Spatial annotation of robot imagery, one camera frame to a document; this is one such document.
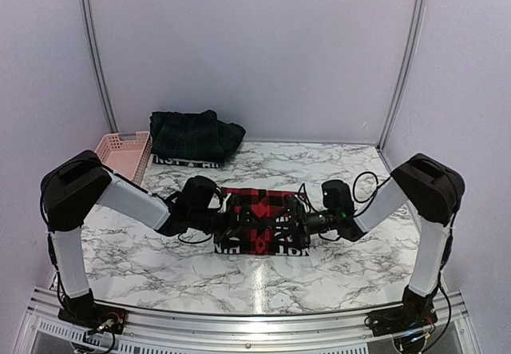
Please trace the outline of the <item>red black plaid shirt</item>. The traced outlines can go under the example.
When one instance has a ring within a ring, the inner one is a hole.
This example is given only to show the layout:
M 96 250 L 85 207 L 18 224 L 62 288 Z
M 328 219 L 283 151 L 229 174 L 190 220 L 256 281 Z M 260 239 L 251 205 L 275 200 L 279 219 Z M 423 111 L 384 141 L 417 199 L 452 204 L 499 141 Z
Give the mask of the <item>red black plaid shirt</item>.
M 213 237 L 216 254 L 307 257 L 311 208 L 301 192 L 222 188 L 224 223 Z

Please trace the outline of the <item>green plaid skirt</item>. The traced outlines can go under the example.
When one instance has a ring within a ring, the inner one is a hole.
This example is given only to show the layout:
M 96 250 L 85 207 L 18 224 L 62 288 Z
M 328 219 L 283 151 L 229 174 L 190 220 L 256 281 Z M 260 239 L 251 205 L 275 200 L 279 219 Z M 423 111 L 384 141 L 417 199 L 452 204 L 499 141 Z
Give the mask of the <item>green plaid skirt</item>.
M 246 130 L 218 119 L 213 110 L 202 113 L 153 112 L 150 117 L 153 154 L 223 164 L 241 145 Z

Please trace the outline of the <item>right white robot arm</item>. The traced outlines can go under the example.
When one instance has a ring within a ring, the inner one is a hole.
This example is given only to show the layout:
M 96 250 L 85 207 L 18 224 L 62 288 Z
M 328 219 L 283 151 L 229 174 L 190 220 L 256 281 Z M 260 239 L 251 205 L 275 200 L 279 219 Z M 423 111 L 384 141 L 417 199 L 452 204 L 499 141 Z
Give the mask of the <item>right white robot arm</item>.
M 297 196 L 286 200 L 291 210 L 298 212 L 297 221 L 307 232 L 334 230 L 339 239 L 350 242 L 362 239 L 406 202 L 414 206 L 421 220 L 418 252 L 394 318 L 401 327 L 412 328 L 433 307 L 442 270 L 450 257 L 454 220 L 464 192 L 460 174 L 418 153 L 395 168 L 357 213 L 337 209 L 306 213 Z

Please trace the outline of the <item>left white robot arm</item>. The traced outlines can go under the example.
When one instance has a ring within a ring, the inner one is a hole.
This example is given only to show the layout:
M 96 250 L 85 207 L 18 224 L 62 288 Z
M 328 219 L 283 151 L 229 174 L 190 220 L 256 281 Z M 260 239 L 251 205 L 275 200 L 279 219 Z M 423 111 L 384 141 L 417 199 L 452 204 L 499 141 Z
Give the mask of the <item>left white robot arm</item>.
M 84 326 L 93 326 L 101 319 L 81 247 L 81 228 L 95 205 L 113 209 L 166 237 L 188 229 L 225 236 L 229 229 L 242 225 L 245 213 L 233 196 L 224 196 L 206 177 L 192 177 L 181 191 L 162 198 L 104 165 L 91 150 L 46 174 L 41 183 L 40 210 L 49 231 L 50 257 L 64 292 L 61 305 Z

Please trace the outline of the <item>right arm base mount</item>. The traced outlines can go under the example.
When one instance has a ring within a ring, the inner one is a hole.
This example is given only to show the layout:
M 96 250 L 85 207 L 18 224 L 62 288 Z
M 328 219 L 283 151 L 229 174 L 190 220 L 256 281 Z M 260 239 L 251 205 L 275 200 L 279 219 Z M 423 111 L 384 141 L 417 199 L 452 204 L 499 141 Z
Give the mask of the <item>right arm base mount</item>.
M 433 327 L 438 321 L 434 308 L 427 309 L 419 316 L 407 316 L 403 306 L 381 308 L 367 314 L 364 324 L 374 336 L 406 332 L 423 327 Z

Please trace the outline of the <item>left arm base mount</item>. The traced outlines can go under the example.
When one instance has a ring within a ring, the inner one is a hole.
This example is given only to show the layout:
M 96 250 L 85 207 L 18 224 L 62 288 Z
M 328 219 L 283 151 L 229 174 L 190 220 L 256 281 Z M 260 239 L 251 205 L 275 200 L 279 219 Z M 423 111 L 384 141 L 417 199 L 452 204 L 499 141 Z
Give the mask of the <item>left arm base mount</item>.
M 60 308 L 57 318 L 87 328 L 91 333 L 103 331 L 122 334 L 128 313 L 123 308 L 104 304 L 79 304 Z

